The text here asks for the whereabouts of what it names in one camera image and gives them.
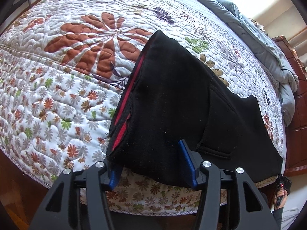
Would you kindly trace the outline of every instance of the wooden headboard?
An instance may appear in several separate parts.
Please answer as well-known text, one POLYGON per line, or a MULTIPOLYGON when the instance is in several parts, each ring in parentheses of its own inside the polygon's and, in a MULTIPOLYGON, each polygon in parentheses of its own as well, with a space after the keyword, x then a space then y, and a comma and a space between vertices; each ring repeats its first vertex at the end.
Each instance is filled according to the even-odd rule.
POLYGON ((283 51, 299 78, 298 89, 294 93, 294 117, 286 127, 287 159, 284 173, 286 176, 296 176, 307 173, 307 73, 284 36, 272 40, 283 51))

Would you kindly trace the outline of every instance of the person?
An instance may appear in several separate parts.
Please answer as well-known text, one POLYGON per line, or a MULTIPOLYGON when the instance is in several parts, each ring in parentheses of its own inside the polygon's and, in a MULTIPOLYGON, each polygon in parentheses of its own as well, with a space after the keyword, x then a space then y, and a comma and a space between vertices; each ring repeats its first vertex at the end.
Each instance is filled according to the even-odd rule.
POLYGON ((281 229, 281 220, 282 220, 282 212, 284 210, 284 206, 286 204, 286 201, 287 201, 287 198, 288 198, 288 192, 287 190, 284 190, 284 188, 281 188, 276 196, 275 196, 275 199, 274 199, 274 211, 273 211, 273 217, 274 219, 276 220, 276 223, 277 223, 277 226, 279 227, 279 229, 281 229), (279 196, 283 196, 281 202, 280 202, 280 205, 279 207, 276 205, 276 202, 277 202, 277 198, 279 196))

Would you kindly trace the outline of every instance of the light blue comforter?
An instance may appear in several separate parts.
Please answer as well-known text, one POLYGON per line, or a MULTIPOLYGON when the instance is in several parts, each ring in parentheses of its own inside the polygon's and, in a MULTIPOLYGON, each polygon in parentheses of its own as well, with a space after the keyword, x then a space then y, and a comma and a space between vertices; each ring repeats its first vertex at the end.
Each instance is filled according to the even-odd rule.
POLYGON ((285 125, 292 120, 295 110, 293 93, 298 88, 298 77, 280 48, 229 0, 198 0, 226 23, 252 50, 254 55, 279 82, 279 97, 285 125))

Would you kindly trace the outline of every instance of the red stripe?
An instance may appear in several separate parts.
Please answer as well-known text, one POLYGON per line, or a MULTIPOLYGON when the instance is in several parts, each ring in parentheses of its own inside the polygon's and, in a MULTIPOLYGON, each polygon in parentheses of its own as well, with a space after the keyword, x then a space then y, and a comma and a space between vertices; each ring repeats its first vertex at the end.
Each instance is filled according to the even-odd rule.
POLYGON ((141 59, 140 59, 140 61, 139 61, 139 64, 138 64, 138 66, 137 66, 137 68, 136 68, 136 70, 135 70, 135 72, 134 72, 134 74, 133 74, 133 77, 132 77, 132 79, 131 79, 131 82, 129 83, 129 86, 125 89, 125 95, 124 95, 124 98, 123 98, 122 103, 121 103, 121 105, 120 105, 119 112, 118 112, 118 114, 117 114, 117 116, 116 116, 114 126, 117 124, 118 120, 120 119, 120 117, 121 117, 121 115, 122 115, 122 112, 124 111, 125 105, 126 105, 126 103, 127 103, 127 101, 128 101, 128 97, 129 97, 129 94, 130 94, 131 89, 132 89, 132 87, 133 87, 133 84, 134 84, 134 82, 135 82, 135 79, 136 79, 136 77, 138 76, 138 73, 139 73, 139 71, 140 71, 141 65, 142 65, 142 63, 143 63, 143 60, 145 59, 146 52, 147 52, 147 50, 143 53, 143 55, 142 55, 142 57, 141 57, 141 59))
POLYGON ((116 136, 116 140, 112 146, 112 151, 115 150, 116 147, 119 145, 119 143, 122 141, 122 138, 124 137, 124 133, 127 129, 127 120, 129 119, 129 117, 130 117, 130 113, 128 117, 126 118, 125 122, 123 123, 122 128, 120 129, 118 135, 116 136))

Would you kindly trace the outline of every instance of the mattress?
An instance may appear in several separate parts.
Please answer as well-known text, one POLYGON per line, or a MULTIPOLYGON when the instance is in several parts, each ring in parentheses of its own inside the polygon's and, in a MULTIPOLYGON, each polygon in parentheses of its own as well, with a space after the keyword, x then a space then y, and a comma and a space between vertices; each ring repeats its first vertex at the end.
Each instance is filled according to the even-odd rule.
MULTIPOLYGON (((121 94, 139 53, 159 29, 233 93, 257 98, 267 132, 284 156, 278 84, 197 0, 42 0, 25 12, 0 37, 0 149, 45 187, 64 168, 84 170, 104 160, 121 94)), ((186 101, 187 110, 194 106, 186 101)), ((195 213, 200 192, 124 169, 107 197, 112 211, 171 216, 195 213)), ((86 203, 85 190, 81 201, 86 203)))

